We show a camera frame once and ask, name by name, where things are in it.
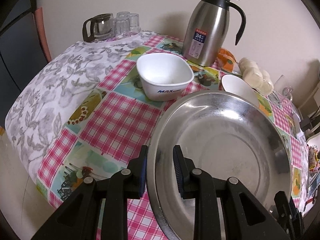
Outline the white round bowl red pattern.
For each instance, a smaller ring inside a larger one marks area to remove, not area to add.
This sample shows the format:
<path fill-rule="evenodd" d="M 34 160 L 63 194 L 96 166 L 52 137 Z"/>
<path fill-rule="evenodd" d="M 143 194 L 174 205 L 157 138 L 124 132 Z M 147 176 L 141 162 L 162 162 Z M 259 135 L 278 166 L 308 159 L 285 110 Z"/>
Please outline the white round bowl red pattern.
<path fill-rule="evenodd" d="M 234 75 L 224 75 L 221 78 L 222 90 L 237 95 L 255 106 L 259 106 L 259 100 L 254 90 L 241 78 Z"/>

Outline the clear drinking glass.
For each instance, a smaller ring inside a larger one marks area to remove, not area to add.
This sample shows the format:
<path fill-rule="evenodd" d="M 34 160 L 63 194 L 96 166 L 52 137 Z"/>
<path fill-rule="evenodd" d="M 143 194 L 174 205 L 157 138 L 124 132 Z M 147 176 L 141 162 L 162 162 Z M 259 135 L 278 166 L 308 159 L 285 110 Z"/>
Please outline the clear drinking glass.
<path fill-rule="evenodd" d="M 114 36 L 128 37 L 130 33 L 130 20 L 128 17 L 116 17 L 114 19 Z"/>
<path fill-rule="evenodd" d="M 130 14 L 129 11 L 121 11 L 121 12 L 117 13 L 117 18 L 119 18 L 119 17 L 128 17 L 129 14 Z"/>
<path fill-rule="evenodd" d="M 130 22 L 130 31 L 139 33 L 141 31 L 139 25 L 139 14 L 131 13 L 129 14 L 129 22 Z"/>

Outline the clear glass mug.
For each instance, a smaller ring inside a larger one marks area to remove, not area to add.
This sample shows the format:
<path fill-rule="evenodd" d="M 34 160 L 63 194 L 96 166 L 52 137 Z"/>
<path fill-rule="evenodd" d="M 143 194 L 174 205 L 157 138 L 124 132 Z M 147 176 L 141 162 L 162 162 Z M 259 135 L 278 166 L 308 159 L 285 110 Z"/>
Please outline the clear glass mug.
<path fill-rule="evenodd" d="M 277 106 L 286 107 L 293 100 L 293 88 L 284 75 L 274 83 L 274 90 L 268 96 L 269 100 Z"/>

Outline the grey floral white cloth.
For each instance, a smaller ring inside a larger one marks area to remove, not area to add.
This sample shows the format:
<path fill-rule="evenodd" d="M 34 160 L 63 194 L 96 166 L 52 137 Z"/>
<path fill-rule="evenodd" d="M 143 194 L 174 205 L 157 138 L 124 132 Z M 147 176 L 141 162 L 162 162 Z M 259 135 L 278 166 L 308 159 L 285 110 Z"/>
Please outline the grey floral white cloth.
<path fill-rule="evenodd" d="M 32 181 L 63 125 L 86 96 L 153 31 L 116 41 L 78 41 L 27 84 L 5 117 L 7 136 Z"/>

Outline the white square bowl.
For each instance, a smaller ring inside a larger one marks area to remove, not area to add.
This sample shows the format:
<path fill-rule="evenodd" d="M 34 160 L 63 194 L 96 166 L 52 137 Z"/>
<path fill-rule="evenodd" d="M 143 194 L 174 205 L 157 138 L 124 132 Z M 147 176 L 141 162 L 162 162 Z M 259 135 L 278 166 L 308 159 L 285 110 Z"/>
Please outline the white square bowl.
<path fill-rule="evenodd" d="M 178 98 L 193 81 L 194 74 L 186 61 L 169 53 L 149 53 L 136 62 L 146 97 L 152 101 Z"/>

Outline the orange snack packet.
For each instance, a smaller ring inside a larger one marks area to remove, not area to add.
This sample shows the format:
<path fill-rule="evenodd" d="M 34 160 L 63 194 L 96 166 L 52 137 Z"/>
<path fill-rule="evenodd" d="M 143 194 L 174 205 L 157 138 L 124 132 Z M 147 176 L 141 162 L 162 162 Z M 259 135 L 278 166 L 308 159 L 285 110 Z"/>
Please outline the orange snack packet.
<path fill-rule="evenodd" d="M 221 48 L 217 55 L 217 60 L 220 68 L 231 73 L 236 65 L 236 59 L 233 54 L 227 49 Z"/>

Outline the black power adapter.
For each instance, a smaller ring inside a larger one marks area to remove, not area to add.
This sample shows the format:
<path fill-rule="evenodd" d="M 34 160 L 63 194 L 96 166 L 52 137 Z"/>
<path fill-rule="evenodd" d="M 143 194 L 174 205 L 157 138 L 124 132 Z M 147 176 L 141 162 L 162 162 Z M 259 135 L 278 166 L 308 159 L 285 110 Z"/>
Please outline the black power adapter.
<path fill-rule="evenodd" d="M 312 122 L 310 120 L 310 118 L 307 116 L 306 118 L 304 118 L 300 123 L 300 129 L 302 132 L 307 131 L 308 129 L 312 129 Z"/>

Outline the stainless steel thermos jug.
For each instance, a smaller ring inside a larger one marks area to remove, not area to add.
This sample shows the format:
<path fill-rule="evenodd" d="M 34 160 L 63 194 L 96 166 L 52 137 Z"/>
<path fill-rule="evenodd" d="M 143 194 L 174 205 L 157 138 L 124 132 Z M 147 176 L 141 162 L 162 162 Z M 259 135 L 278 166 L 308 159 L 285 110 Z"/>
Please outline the stainless steel thermos jug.
<path fill-rule="evenodd" d="M 241 16 L 235 37 L 238 44 L 246 26 L 244 11 L 231 0 L 201 0 L 190 17 L 182 47 L 182 56 L 199 66 L 212 66 L 226 38 L 229 27 L 229 9 Z"/>

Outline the bag of white buns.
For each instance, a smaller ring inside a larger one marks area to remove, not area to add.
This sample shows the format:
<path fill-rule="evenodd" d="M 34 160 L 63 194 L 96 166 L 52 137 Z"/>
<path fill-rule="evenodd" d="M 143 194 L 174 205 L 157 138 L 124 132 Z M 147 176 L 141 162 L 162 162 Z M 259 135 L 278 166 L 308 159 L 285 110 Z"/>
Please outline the bag of white buns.
<path fill-rule="evenodd" d="M 243 57 L 238 63 L 242 79 L 263 96 L 274 91 L 274 85 L 267 71 L 259 68 L 258 64 Z"/>

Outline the large stainless steel plate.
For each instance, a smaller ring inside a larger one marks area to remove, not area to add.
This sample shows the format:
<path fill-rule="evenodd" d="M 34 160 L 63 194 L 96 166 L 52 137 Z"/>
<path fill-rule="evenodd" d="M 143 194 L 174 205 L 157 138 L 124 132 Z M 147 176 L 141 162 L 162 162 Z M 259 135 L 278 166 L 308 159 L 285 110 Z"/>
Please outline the large stainless steel plate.
<path fill-rule="evenodd" d="M 274 197 L 291 195 L 289 151 L 273 122 L 250 102 L 226 92 L 203 90 L 173 103 L 151 137 L 146 183 L 151 208 L 168 239 L 192 239 L 195 202 L 180 197 L 173 153 L 212 177 L 238 178 L 277 217 Z"/>

